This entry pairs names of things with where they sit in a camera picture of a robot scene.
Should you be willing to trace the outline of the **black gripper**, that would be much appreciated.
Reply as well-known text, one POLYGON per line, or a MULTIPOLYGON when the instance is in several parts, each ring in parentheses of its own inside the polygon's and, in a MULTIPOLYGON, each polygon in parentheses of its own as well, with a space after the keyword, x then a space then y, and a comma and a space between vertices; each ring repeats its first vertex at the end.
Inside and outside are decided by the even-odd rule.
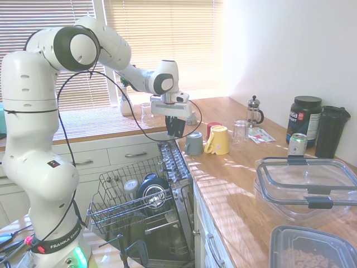
POLYGON ((184 135, 184 130, 185 130, 185 124, 186 121, 179 119, 177 117, 166 117, 166 124, 167 124, 167 134, 172 135, 172 125, 180 125, 180 136, 182 137, 184 135))

